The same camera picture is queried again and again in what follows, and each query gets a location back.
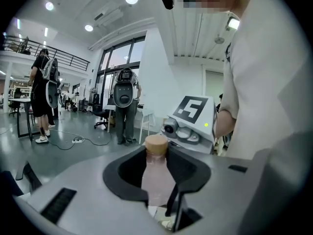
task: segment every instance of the white ceiling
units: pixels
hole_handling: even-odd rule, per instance
[[[47,1],[54,3],[52,11],[45,9]],[[114,19],[111,17],[113,14],[118,19],[105,26],[95,26],[97,22],[94,17],[100,11],[111,21]],[[225,29],[230,16],[230,13],[194,13],[177,3],[169,11],[164,8],[161,0],[138,0],[132,6],[125,0],[29,0],[17,14],[20,19],[48,25],[55,31],[70,35],[81,43],[92,46],[91,49],[104,47],[104,43],[108,41],[106,36],[113,43],[109,36],[115,33],[123,35],[123,31],[119,29],[128,25],[140,27],[141,24],[136,24],[137,22],[152,18],[159,28],[169,63],[174,61],[175,56],[222,61],[224,51],[235,33],[234,29]],[[85,30],[87,24],[94,26],[93,32]],[[221,45],[214,42],[218,34],[225,39]]]
[[[233,14],[196,14],[174,6],[172,15],[174,27],[171,33],[175,56],[224,60],[224,52],[236,32],[226,27]],[[218,35],[224,39],[223,44],[215,43]]]
[[[21,28],[17,28],[17,19],[13,18],[6,29],[6,34],[10,36],[18,37],[21,34],[22,38],[28,38],[35,42],[43,44],[44,41],[51,43],[55,36],[57,35],[57,31],[49,28],[48,25],[43,25],[40,23],[32,22],[26,19],[20,19]],[[45,37],[45,28],[48,28],[48,34]]]
[[[54,9],[45,9],[45,3],[50,1]],[[89,46],[103,36],[118,28],[150,17],[147,9],[149,0],[139,0],[129,5],[125,0],[29,0],[18,12],[17,17],[49,25],[56,31],[68,34]],[[85,25],[95,25],[94,16],[103,7],[109,8],[107,17],[113,9],[119,9],[122,17],[107,26],[96,26],[93,32],[87,32]]]

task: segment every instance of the air conditioner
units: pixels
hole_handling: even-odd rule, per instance
[[[93,15],[94,26],[107,26],[117,19],[122,18],[124,13],[114,2],[107,3]]]

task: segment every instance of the power strip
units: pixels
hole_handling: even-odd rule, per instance
[[[84,140],[80,139],[80,140],[72,140],[72,143],[82,143]]]

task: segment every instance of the white shirt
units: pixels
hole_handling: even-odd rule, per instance
[[[77,96],[75,94],[69,95],[69,99],[72,100],[73,103],[76,103]]]
[[[229,49],[220,111],[237,121],[227,156],[252,159],[312,130],[312,50],[283,1],[250,0]]]

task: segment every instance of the person in black shirt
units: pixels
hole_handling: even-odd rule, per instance
[[[216,106],[216,111],[217,111],[217,112],[220,111],[220,106],[221,106],[220,103]]]
[[[38,118],[38,127],[44,130],[40,138],[36,140],[36,143],[48,143],[48,138],[50,136],[50,131],[48,128],[48,111],[51,111],[51,107],[48,105],[45,97],[45,86],[47,81],[43,79],[43,69],[49,61],[49,52],[47,49],[42,49],[36,58],[36,61],[32,65],[32,71],[29,77],[28,86],[32,86],[31,91],[31,107],[33,109],[33,114]]]

